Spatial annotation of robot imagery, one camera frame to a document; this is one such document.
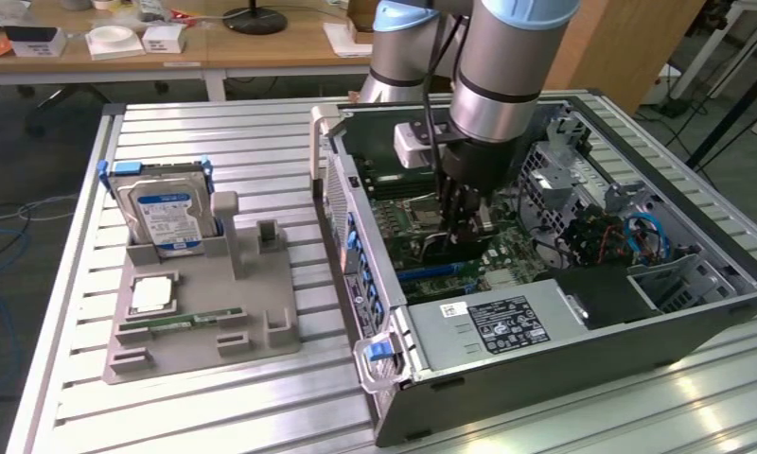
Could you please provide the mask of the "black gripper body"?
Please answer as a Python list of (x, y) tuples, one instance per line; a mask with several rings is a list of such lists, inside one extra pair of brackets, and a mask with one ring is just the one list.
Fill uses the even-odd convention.
[(487, 197), (508, 179), (514, 155), (515, 140), (488, 143), (466, 139), (446, 145), (443, 172), (459, 185), (467, 185)]

